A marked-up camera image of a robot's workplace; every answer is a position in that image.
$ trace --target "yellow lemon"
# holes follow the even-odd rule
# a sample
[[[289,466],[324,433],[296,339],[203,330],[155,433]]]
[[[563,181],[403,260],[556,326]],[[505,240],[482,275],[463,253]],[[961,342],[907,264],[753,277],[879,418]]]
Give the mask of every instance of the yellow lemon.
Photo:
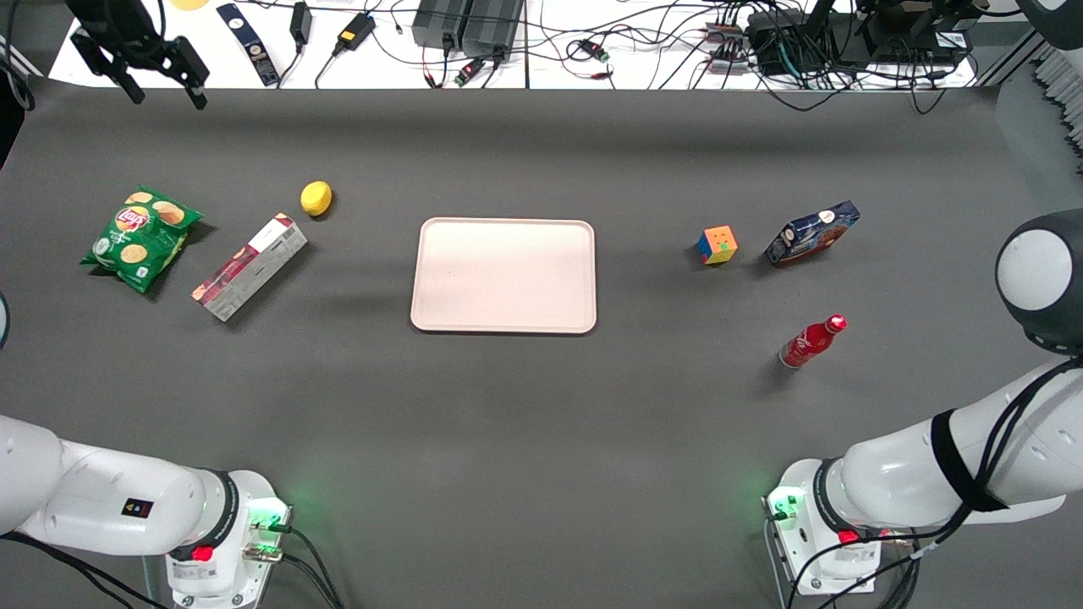
[[[331,186],[323,180],[312,182],[301,191],[301,209],[315,218],[331,206]]]
[[[201,9],[208,0],[169,0],[169,3],[182,11],[195,11]]]

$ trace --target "white table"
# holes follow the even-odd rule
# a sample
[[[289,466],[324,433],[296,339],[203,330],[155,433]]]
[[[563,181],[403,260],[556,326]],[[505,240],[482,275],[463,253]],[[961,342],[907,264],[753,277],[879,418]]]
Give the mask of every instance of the white table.
[[[147,11],[157,26],[158,7],[156,0],[143,0],[143,2],[147,5]],[[224,2],[212,0],[201,9],[184,12],[167,2],[168,29],[166,37],[172,39],[177,36],[185,36],[192,41],[210,69],[210,77],[206,83],[208,89],[262,89],[263,85],[252,69],[248,57],[214,11],[216,7],[222,3]],[[426,89],[428,85],[422,77],[422,60],[428,62],[430,72],[439,81],[442,75],[443,57],[441,52],[432,49],[422,51],[414,44],[413,36],[410,36],[409,25],[414,20],[417,0],[401,2],[395,8],[394,13],[388,12],[392,7],[392,0],[383,0],[382,5],[377,4],[377,0],[369,0],[369,4],[377,9],[377,12],[373,13],[377,22],[373,37],[356,51],[343,53],[336,59],[321,79],[319,87],[322,89]],[[238,3],[242,13],[245,14],[263,40],[272,61],[279,70],[284,69],[293,57],[293,41],[287,30],[291,5],[289,0],[282,0],[282,4],[269,9],[252,3]],[[524,41],[529,39],[531,50],[538,53],[529,60],[530,88],[599,90],[611,88],[611,83],[606,80],[577,77],[564,69],[560,62],[540,56],[562,55],[570,41],[584,38],[588,36],[587,34],[558,35],[549,43],[545,42],[540,26],[561,29],[597,29],[598,26],[603,26],[602,29],[606,29],[622,17],[637,11],[667,5],[668,3],[662,0],[627,0],[624,2],[617,0],[526,0],[524,21],[529,25],[520,24],[517,31],[519,40],[517,47],[522,48]],[[283,85],[284,89],[313,88],[315,76],[327,61],[338,33],[353,16],[353,13],[349,11],[360,11],[364,7],[364,0],[311,0],[310,7],[313,8],[311,42]],[[835,8],[839,12],[849,12],[851,10],[850,0],[838,0]],[[747,16],[755,10],[752,7],[741,9],[738,16],[738,23],[741,27],[747,24]],[[684,30],[702,28],[706,22],[714,21],[716,16],[715,9],[695,0],[688,0],[678,8],[671,9],[665,15],[664,24],[660,25],[664,13],[664,9],[655,9],[642,15],[619,21],[619,23],[668,33],[688,20],[684,25],[679,27],[679,34]],[[402,25],[402,35],[396,34],[393,18],[397,18]],[[71,24],[71,30],[74,31],[76,27],[78,27],[78,22]],[[612,86],[616,89],[642,90],[649,87],[657,89],[689,55],[691,48],[702,37],[701,33],[688,31],[682,37],[684,41],[670,39],[662,46],[634,44],[627,38],[609,37],[605,41],[605,49],[611,55],[609,64],[614,70]],[[704,49],[712,47],[704,44]],[[389,54],[409,63],[396,61]],[[666,89],[688,89],[690,82],[694,82],[700,77],[700,73],[705,67],[703,63],[705,59],[706,54],[694,52],[692,57],[666,85]],[[488,88],[524,88],[526,85],[525,61],[526,57],[523,53],[514,53],[504,63],[490,82]],[[458,67],[465,63],[466,60],[462,59],[461,54],[452,54],[447,76],[449,85]],[[564,65],[580,74],[601,73],[606,69],[599,62],[565,61]],[[906,66],[903,69],[909,70],[910,67]],[[899,66],[882,65],[875,67],[875,70],[895,74],[899,70]],[[925,68],[918,68],[917,76],[921,76]],[[179,87],[172,80],[155,73],[133,69],[131,74],[140,86],[147,89]],[[113,86],[107,78],[90,74],[75,48],[66,40],[49,76],[56,80],[88,87]],[[488,75],[482,73],[467,88],[479,88],[482,79],[486,76]],[[964,62],[947,78],[938,80],[937,88],[966,87],[975,80],[974,76],[974,69],[969,62]],[[838,86],[851,80],[850,77],[839,76],[834,79],[834,82]],[[723,82],[728,90],[764,90],[768,87],[771,90],[798,88],[791,77],[772,77],[771,80],[765,82],[755,73],[730,74],[728,77],[723,74],[708,73],[700,81],[697,88],[703,90],[720,89]],[[863,90],[896,87],[896,81],[876,76],[863,77],[860,82],[852,86],[853,89]],[[919,87],[928,88],[928,81],[926,80]],[[457,87],[451,85],[447,90],[456,89]]]

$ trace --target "lay's chip bag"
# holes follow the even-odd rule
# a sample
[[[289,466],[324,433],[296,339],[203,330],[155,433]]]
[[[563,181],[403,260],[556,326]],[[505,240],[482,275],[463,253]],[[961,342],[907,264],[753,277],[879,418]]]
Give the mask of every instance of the lay's chip bag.
[[[144,293],[169,265],[203,215],[142,184],[128,197],[80,264],[99,264]]]

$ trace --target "red bottle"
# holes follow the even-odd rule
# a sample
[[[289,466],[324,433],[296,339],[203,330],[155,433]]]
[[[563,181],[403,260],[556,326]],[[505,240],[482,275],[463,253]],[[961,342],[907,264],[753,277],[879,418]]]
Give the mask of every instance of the red bottle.
[[[812,324],[779,351],[779,359],[792,368],[799,368],[826,351],[835,335],[844,329],[846,318],[843,315],[832,315],[826,322]]]

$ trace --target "white tray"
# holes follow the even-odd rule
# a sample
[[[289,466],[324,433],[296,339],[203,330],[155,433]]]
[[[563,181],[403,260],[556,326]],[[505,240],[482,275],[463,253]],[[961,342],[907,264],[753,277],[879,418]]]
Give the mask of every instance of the white tray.
[[[418,329],[584,334],[597,320],[590,224],[432,218],[421,226]]]

